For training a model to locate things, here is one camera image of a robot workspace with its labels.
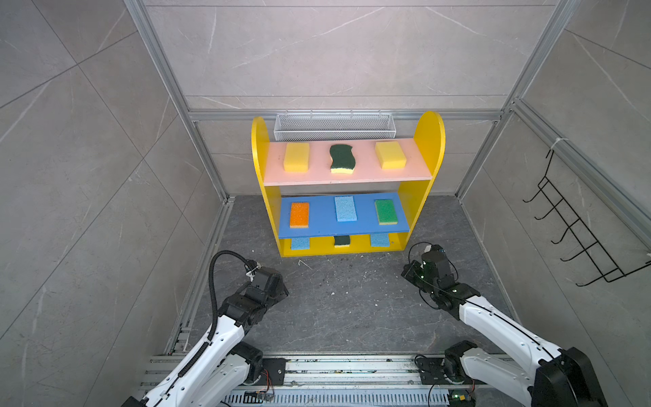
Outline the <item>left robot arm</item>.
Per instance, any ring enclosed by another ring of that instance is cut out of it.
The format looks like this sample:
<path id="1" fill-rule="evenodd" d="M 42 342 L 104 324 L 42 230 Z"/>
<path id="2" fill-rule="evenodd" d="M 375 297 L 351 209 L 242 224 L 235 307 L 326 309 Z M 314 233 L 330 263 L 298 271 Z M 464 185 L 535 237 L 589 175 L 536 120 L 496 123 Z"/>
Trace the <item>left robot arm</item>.
<path id="1" fill-rule="evenodd" d="M 288 296 L 278 271 L 261 267 L 226 298 L 201 341 L 157 386 L 125 406 L 217 406 L 240 385 L 264 379 L 263 352 L 243 340 L 266 312 Z"/>

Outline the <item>orange sponge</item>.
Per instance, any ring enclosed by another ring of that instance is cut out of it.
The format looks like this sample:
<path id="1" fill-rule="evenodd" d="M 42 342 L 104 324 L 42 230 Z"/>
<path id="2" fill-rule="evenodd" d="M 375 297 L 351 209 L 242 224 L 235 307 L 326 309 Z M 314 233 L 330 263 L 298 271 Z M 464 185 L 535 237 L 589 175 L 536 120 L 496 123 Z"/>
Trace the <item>orange sponge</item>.
<path id="1" fill-rule="evenodd" d="M 310 225 L 310 204 L 293 202 L 290 207 L 289 226 L 291 229 L 305 229 Z"/>

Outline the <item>dark green sponge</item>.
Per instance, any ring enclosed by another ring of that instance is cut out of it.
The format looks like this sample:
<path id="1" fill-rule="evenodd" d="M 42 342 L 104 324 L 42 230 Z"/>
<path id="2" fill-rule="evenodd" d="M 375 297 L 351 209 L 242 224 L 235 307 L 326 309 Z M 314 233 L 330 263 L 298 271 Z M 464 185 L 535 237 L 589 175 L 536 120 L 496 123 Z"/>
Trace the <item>dark green sponge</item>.
<path id="1" fill-rule="evenodd" d="M 353 147 L 349 144 L 333 144 L 330 147 L 330 156 L 332 159 L 330 171 L 332 174 L 354 173 L 356 160 L 353 155 Z"/>
<path id="2" fill-rule="evenodd" d="M 351 237 L 349 236 L 335 236 L 334 246 L 336 248 L 349 247 L 351 244 Z"/>

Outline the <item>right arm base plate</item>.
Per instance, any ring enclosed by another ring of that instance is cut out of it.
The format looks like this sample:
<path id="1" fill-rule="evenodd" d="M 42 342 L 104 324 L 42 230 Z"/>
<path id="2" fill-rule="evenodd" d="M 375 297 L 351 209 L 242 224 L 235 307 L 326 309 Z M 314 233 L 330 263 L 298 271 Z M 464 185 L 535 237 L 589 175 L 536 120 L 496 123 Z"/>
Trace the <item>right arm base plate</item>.
<path id="1" fill-rule="evenodd" d="M 450 356 L 427 357 L 417 354 L 414 358 L 420 381 L 423 385 L 457 384 L 458 372 Z"/>

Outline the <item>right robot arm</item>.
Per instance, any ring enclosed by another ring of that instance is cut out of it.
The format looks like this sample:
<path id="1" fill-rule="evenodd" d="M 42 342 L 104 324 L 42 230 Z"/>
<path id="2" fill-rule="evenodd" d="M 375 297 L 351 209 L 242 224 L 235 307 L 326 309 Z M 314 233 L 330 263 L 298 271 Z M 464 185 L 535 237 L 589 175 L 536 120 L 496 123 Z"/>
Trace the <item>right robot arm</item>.
<path id="1" fill-rule="evenodd" d="M 417 354 L 414 362 L 424 383 L 482 382 L 524 406 L 607 404 L 586 354 L 562 349 L 530 332 L 476 289 L 459 282 L 458 271 L 441 246 L 428 244 L 419 260 L 408 260 L 401 276 L 430 308 L 474 328 L 508 355 L 504 361 L 467 340 L 446 349 L 439 366 Z"/>

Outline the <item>blue sponge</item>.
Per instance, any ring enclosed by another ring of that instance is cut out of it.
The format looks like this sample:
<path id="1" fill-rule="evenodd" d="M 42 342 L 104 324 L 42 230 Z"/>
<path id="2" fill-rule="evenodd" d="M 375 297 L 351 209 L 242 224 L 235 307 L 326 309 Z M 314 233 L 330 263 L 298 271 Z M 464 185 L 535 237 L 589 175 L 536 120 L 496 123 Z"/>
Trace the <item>blue sponge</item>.
<path id="1" fill-rule="evenodd" d="M 353 196 L 337 196 L 334 200 L 338 222 L 354 222 L 358 220 Z"/>
<path id="2" fill-rule="evenodd" d="M 370 242 L 373 248 L 389 248 L 391 246 L 390 237 L 387 233 L 371 234 Z"/>
<path id="3" fill-rule="evenodd" d="M 310 249 L 309 237 L 295 237 L 291 239 L 292 251 L 309 250 L 309 249 Z"/>

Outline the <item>bright green sponge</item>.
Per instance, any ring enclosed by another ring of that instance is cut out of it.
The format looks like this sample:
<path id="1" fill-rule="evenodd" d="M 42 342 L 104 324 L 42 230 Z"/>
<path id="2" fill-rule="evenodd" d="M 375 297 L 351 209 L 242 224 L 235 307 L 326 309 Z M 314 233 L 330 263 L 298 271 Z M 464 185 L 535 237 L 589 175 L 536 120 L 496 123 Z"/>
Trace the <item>bright green sponge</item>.
<path id="1" fill-rule="evenodd" d="M 377 199 L 375 201 L 376 217 L 380 226 L 398 224 L 398 215 L 392 199 Z"/>

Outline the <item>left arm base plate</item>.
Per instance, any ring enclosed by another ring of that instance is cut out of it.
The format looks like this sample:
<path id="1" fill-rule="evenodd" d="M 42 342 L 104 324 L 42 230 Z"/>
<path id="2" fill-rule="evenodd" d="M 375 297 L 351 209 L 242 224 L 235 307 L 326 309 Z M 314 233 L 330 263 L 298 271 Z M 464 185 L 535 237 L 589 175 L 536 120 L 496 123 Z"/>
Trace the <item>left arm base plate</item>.
<path id="1" fill-rule="evenodd" d="M 261 370 L 257 377 L 256 386 L 282 386 L 285 381 L 288 360 L 284 358 L 262 359 Z"/>

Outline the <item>yellow sponge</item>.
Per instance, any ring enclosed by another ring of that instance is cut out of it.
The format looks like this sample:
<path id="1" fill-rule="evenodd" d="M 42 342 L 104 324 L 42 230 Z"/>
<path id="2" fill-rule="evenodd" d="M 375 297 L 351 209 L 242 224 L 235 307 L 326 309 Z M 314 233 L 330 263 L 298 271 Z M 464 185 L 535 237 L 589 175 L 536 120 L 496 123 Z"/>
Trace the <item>yellow sponge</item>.
<path id="1" fill-rule="evenodd" d="M 377 142 L 375 151 L 383 171 L 401 170 L 405 168 L 407 158 L 399 142 Z"/>
<path id="2" fill-rule="evenodd" d="M 288 142 L 283 160 L 287 173 L 306 173 L 310 167 L 310 144 L 308 142 Z"/>

